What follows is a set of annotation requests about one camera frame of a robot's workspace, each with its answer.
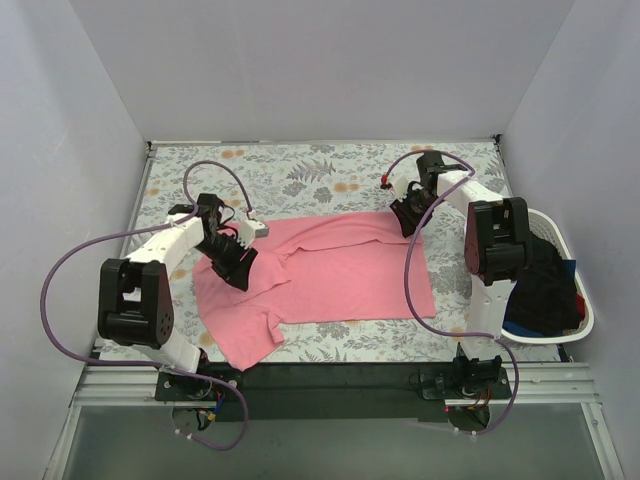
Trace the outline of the pink t shirt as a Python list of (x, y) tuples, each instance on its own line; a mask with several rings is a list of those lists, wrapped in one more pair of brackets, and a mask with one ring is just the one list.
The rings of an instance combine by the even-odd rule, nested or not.
[(283, 324), (436, 315), (422, 243), (390, 212), (274, 220), (255, 241), (249, 289), (193, 268), (199, 316), (228, 363), (246, 370), (285, 340)]

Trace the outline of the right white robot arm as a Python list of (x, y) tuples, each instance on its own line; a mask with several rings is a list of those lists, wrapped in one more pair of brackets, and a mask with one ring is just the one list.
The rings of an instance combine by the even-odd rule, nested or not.
[(470, 318), (457, 334), (452, 363), (422, 386), (431, 398), (447, 393), (487, 395), (506, 384), (501, 339), (510, 296), (532, 261), (529, 211), (524, 199), (501, 196), (476, 181), (474, 167), (448, 152), (418, 150), (419, 178), (410, 181), (386, 171), (381, 187), (394, 194), (391, 210), (412, 245), (444, 202), (466, 219), (464, 261), (471, 276)]

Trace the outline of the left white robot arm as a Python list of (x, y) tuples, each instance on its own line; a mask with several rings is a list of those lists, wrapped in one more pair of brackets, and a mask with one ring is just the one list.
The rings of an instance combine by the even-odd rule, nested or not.
[(101, 266), (98, 333), (132, 347), (151, 361), (195, 373), (205, 355), (174, 326), (170, 276), (183, 258), (199, 251), (223, 283), (247, 291), (251, 266), (258, 252), (252, 243), (269, 227), (248, 218), (227, 225), (226, 205), (214, 194), (201, 194), (195, 205), (178, 204), (169, 212), (168, 227), (141, 247)]

